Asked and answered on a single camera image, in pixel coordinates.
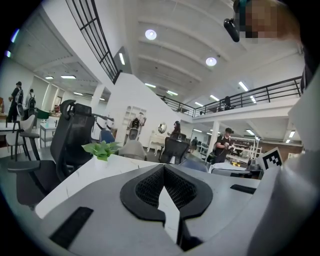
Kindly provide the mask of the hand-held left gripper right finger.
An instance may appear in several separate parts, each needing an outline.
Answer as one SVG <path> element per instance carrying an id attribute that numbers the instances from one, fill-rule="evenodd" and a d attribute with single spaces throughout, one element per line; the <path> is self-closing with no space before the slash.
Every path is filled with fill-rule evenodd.
<path id="1" fill-rule="evenodd" d="M 203 246 L 241 212 L 259 183 L 164 165 L 164 187 L 179 211 L 177 245 L 184 252 Z"/>

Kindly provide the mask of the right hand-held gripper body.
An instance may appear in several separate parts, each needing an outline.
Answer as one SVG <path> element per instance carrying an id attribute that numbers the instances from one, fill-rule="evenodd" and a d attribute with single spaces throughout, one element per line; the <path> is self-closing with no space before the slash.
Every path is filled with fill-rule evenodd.
<path id="1" fill-rule="evenodd" d="M 288 159 L 250 241 L 249 256 L 307 256 L 319 248 L 320 152 Z"/>

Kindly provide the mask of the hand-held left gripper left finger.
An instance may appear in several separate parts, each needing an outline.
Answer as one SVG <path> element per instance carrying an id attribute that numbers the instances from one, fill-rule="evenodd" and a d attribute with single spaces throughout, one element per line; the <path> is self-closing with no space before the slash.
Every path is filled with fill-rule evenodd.
<path id="1" fill-rule="evenodd" d="M 95 181 L 51 210 L 41 231 L 74 256 L 177 256 L 158 209 L 164 166 Z"/>

